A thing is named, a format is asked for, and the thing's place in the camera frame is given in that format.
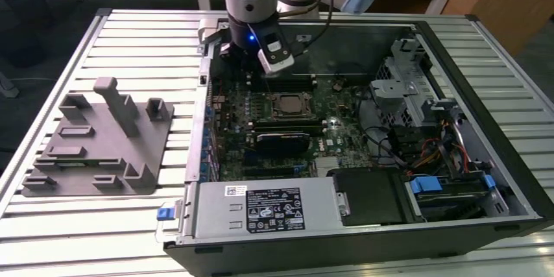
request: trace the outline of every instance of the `cpu socket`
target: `cpu socket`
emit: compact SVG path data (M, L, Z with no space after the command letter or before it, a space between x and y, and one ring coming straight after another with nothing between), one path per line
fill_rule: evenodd
M312 119L311 95L307 93L274 93L270 96L272 102L272 117L283 119Z

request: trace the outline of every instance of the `blue tab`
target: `blue tab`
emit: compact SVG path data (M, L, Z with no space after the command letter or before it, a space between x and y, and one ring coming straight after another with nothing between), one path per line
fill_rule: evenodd
M175 219L175 208L157 209L157 221L171 221Z
M424 193L427 191L442 191L439 178L435 176L419 176L411 182L414 194Z
M422 192L422 188L419 187L419 183L416 180L410 181L410 186L412 188L414 194L418 194Z
M484 175L483 179L484 179L486 186L488 187L488 190L494 189L496 186L496 183L494 182L492 176Z
M439 178L435 176L419 176L415 178L422 188L422 191L442 191Z

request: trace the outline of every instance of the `power supply label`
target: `power supply label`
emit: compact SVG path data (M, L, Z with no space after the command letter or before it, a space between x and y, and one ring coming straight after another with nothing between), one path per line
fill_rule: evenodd
M303 230L306 227L300 189L247 191L245 213L247 230L252 234Z

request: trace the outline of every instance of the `green circuit board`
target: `green circuit board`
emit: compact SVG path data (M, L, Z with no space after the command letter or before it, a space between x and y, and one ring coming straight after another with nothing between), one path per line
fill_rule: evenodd
M334 90L336 78L316 79L318 87L311 92L272 93L251 92L244 84L233 83L223 88L225 95L217 122L217 142L220 147L220 180L247 180L243 170L296 168L296 177L316 176L314 160L318 157L335 156L339 167L370 167L372 165L367 144L363 141L358 119L352 115L359 98L359 87L350 86ZM307 152L292 158L256 157L252 148L252 136L245 130L251 121L274 121L275 105L279 95L299 95L308 99L308 118L326 121L323 136L310 138Z

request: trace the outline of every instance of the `aluminum extrusion table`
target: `aluminum extrusion table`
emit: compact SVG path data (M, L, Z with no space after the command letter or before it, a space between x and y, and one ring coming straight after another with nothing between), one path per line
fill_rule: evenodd
M0 271L9 276L187 276L156 242L156 209L183 196L187 147L201 57L200 19L224 12L108 10L85 36L0 179ZM463 16L336 14L336 19L424 19L547 194L554 198L554 106L478 21ZM131 197L25 198L21 180L56 129L64 94L89 102L97 77L119 80L136 102L175 104L159 189ZM436 81L446 95L447 85ZM164 233L176 232L165 222ZM256 276L553 276L551 228L504 239L464 256L351 265Z

